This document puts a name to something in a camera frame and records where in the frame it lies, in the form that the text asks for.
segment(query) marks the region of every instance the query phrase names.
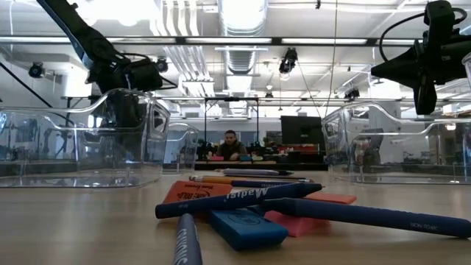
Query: pink eraser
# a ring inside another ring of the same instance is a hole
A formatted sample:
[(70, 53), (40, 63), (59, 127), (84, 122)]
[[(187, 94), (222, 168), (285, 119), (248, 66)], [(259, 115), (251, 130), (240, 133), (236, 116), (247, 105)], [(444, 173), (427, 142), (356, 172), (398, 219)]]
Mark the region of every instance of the pink eraser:
[(287, 216), (277, 211), (266, 212), (265, 218), (288, 229), (288, 235), (292, 237), (305, 235), (311, 232), (315, 227), (328, 223), (328, 220)]

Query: man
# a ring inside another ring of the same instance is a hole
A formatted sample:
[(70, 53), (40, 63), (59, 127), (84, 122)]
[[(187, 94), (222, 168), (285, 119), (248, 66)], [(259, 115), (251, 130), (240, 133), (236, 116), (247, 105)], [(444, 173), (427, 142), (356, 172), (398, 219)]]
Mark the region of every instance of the man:
[(233, 130), (228, 130), (224, 134), (224, 143), (221, 144), (216, 152), (217, 156), (224, 157), (224, 161), (239, 160), (241, 155), (246, 155), (247, 150), (244, 145), (237, 141), (236, 132)]

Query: table surface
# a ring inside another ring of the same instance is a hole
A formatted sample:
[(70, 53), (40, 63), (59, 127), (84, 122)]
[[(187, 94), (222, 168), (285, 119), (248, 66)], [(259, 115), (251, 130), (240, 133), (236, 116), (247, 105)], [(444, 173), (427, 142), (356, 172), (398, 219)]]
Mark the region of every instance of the table surface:
[[(327, 172), (298, 172), (356, 205), (471, 219), (471, 186), (352, 184)], [(0, 189), (0, 264), (172, 264), (177, 219), (155, 205), (184, 176), (140, 188)], [(471, 242), (427, 233), (331, 222), (279, 247), (236, 252), (197, 223), (204, 264), (471, 264)]]

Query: computer monitor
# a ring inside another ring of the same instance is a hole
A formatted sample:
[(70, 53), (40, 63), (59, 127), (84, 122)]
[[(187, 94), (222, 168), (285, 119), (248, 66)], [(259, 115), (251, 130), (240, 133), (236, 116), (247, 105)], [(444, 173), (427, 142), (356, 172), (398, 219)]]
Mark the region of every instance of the computer monitor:
[(320, 117), (281, 116), (283, 144), (318, 144), (325, 149)]

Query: air duct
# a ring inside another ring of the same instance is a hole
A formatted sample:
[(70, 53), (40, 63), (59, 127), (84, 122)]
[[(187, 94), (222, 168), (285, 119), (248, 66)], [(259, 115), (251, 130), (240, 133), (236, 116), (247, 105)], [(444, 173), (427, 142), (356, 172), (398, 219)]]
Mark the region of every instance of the air duct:
[[(219, 24), (224, 36), (257, 37), (263, 34), (268, 0), (218, 0)], [(231, 92), (248, 92), (252, 77), (244, 76), (254, 70), (255, 51), (225, 51), (227, 88)], [(237, 103), (234, 114), (241, 114), (240, 103)]]

